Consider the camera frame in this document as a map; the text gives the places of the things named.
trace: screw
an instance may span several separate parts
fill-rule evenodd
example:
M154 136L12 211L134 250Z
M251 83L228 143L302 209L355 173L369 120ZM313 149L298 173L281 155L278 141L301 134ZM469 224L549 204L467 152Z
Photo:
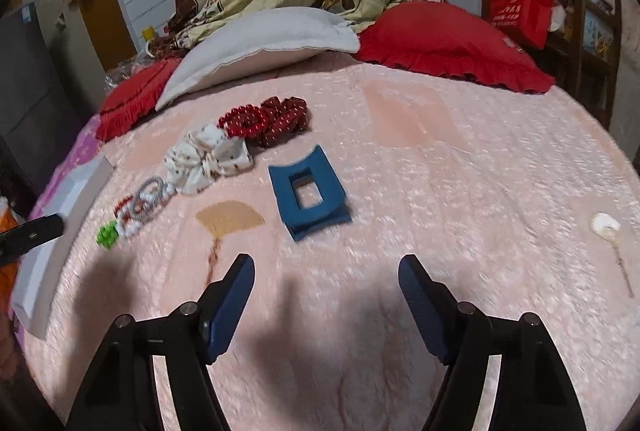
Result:
M187 301L180 305L180 314L183 316L190 316L198 309L198 304L194 301Z
M121 316L116 317L114 324L118 328L124 328L132 321L133 321L133 318L129 314L123 314Z
M540 320L540 317L538 317L536 314L534 314L533 312L527 312L524 315L524 320L529 323L532 326L537 326L539 325L542 321Z
M463 313L464 315L470 316L476 311L476 307L473 305L473 303L469 303L468 301L461 301L460 303L458 303L458 311Z

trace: red shopping bag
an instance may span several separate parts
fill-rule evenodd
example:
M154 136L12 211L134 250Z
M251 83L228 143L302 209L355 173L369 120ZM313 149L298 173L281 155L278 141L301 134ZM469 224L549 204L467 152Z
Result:
M520 45L545 47L554 0L491 0L489 22Z

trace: red pillow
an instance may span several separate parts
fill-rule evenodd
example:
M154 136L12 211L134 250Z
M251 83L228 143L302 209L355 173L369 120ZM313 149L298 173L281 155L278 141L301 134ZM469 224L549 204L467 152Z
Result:
M360 34L356 59L438 77L547 92L555 78L500 30L455 5L402 2Z
M156 106L166 82L181 61L180 58L161 59L121 82L100 107L98 140L107 141L126 134L139 118L147 115Z

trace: yellow cap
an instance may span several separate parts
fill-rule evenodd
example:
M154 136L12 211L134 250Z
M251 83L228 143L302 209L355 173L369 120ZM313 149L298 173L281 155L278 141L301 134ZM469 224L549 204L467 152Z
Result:
M151 41L156 36L156 31L152 26L148 26L145 30L142 31L142 37L145 38L145 41Z

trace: pink blanket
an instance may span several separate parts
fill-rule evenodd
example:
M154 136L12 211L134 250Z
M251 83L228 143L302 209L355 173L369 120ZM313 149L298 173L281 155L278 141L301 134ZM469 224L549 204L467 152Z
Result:
M95 244L114 204L161 172L182 134L273 95L306 99L310 131L257 154L249 172L174 198L111 251ZM316 144L347 192L353 223L294 243L267 168ZM104 152L117 169L70 253L47 339L24 342L62 417L116 315L152 318L197 299L239 252L255 259L254 291L229 352L209 370L232 429L421 429L444 369L398 287L398 261L409 252L489 315L538 313L587 429L614 430L640 391L640 184L558 88L527 96L325 54L177 104ZM224 201L242 202L264 223L214 239L195 215ZM590 231L600 211L622 224L633 299L611 245ZM165 426L175 431L161 360L156 370ZM475 429L488 426L497 376L492 361Z

